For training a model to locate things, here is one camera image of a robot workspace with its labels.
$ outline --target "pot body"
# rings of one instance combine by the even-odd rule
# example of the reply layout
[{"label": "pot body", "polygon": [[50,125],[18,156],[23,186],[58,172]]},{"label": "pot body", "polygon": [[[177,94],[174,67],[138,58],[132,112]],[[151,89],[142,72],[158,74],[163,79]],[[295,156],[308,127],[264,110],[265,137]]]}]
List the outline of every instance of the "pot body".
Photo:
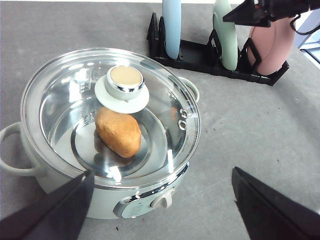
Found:
[{"label": "pot body", "polygon": [[[23,148],[31,162],[31,166],[38,165],[43,168],[42,174],[35,175],[35,178],[47,194],[70,181],[71,178],[50,167],[37,155],[23,131],[20,134]],[[174,193],[188,166],[189,164],[179,172],[178,176],[173,175],[168,177],[166,181],[149,187],[131,189],[94,188],[87,217],[94,219],[135,218],[154,210],[155,208],[151,207],[151,204],[155,200],[161,199],[167,192]],[[135,200],[131,199],[143,194],[148,196],[139,197],[139,199]]]}]

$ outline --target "lid knob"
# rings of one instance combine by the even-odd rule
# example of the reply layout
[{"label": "lid knob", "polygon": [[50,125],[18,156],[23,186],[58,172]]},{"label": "lid knob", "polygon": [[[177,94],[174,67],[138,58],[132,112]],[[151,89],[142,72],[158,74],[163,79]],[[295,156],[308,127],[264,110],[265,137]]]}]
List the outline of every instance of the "lid knob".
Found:
[{"label": "lid knob", "polygon": [[111,67],[94,87],[99,102],[122,114],[141,111],[149,102],[149,91],[139,70],[128,65]]},{"label": "lid knob", "polygon": [[105,89],[114,98],[129,101],[136,98],[144,86],[142,74],[132,66],[114,66],[106,74]]}]

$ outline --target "green plate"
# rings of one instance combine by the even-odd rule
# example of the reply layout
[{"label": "green plate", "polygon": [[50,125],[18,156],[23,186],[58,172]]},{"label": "green plate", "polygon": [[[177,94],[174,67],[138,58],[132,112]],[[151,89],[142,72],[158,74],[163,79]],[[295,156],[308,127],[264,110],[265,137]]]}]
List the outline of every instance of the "green plate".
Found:
[{"label": "green plate", "polygon": [[238,40],[234,22],[223,22],[223,17],[232,10],[228,0],[216,0],[213,8],[213,29],[222,47],[221,63],[228,70],[238,64]]}]

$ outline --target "pot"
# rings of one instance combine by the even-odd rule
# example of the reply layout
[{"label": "pot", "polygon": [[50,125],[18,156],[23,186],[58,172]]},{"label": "pot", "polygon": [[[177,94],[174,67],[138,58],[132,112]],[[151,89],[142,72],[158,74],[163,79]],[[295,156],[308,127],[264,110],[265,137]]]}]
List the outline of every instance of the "pot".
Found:
[{"label": "pot", "polygon": [[[141,130],[141,146],[130,161],[109,150],[95,131],[102,107],[95,85],[119,65],[137,69],[149,93],[146,107],[131,114]],[[140,54],[112,48],[66,53],[28,82],[21,122],[0,133],[1,142],[20,133],[31,168],[18,169],[3,160],[1,166],[14,175],[36,177],[46,193],[93,170],[90,218],[135,218],[168,208],[199,142],[198,100],[193,83]]]}]

